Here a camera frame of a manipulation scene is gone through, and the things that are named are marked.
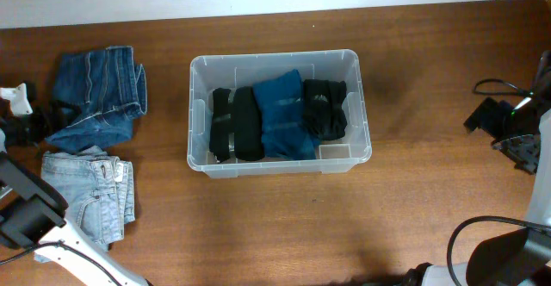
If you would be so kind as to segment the dark blue jeans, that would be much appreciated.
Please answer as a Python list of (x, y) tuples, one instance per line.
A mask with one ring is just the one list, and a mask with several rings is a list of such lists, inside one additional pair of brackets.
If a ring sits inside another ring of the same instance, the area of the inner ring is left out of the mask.
[(133, 121), (147, 113), (145, 67), (130, 46), (65, 53), (59, 61), (53, 100), (76, 104), (81, 115), (46, 137), (46, 143), (80, 152), (107, 148), (133, 137)]

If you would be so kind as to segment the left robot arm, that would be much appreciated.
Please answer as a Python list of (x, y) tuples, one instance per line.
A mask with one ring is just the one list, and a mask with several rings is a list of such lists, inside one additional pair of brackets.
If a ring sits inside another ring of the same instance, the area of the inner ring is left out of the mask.
[(22, 114), (30, 118), (33, 111), (25, 84), (9, 88), (4, 99), (23, 108), (17, 116), (1, 119), (1, 197), (15, 195), (1, 208), (1, 245), (21, 252), (1, 264), (34, 253), (85, 285), (148, 285), (147, 279), (117, 263), (65, 216), (68, 203), (57, 190), (7, 154), (8, 146), (20, 146), (28, 139)]

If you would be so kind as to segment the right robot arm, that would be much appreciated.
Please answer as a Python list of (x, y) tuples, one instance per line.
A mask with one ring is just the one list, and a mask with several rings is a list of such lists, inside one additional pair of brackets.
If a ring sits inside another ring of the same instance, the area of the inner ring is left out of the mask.
[[(492, 149), (512, 160), (516, 169), (534, 176), (528, 211), (522, 220), (477, 216), (462, 222), (451, 234), (446, 264), (420, 264), (402, 277), (404, 285), (548, 285), (550, 283), (550, 53), (540, 58), (535, 79), (512, 106), (497, 102), (497, 92), (465, 120), (468, 132), (479, 128), (493, 138)], [(461, 230), (479, 222), (515, 226), (515, 231), (479, 243), (465, 264), (454, 264), (452, 251)]]

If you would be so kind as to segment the blue garment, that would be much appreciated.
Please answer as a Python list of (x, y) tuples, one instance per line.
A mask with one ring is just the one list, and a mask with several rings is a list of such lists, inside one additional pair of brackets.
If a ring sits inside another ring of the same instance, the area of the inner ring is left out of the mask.
[(303, 86), (298, 70), (253, 85), (262, 117), (264, 153), (270, 158), (316, 159), (319, 140), (303, 124)]

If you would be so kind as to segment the dark charcoal garment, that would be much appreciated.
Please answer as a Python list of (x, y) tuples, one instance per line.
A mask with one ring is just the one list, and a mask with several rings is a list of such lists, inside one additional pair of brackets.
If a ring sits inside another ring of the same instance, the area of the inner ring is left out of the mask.
[(321, 141), (339, 140), (345, 136), (347, 120), (343, 102), (347, 96), (344, 81), (307, 79), (303, 82), (303, 122), (308, 131)]

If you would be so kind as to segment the black garment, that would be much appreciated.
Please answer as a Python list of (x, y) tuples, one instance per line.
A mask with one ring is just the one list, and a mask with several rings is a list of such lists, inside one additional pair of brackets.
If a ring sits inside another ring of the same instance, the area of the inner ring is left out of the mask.
[(231, 158), (253, 162), (265, 157), (262, 117), (250, 86), (213, 91), (209, 150), (217, 163)]

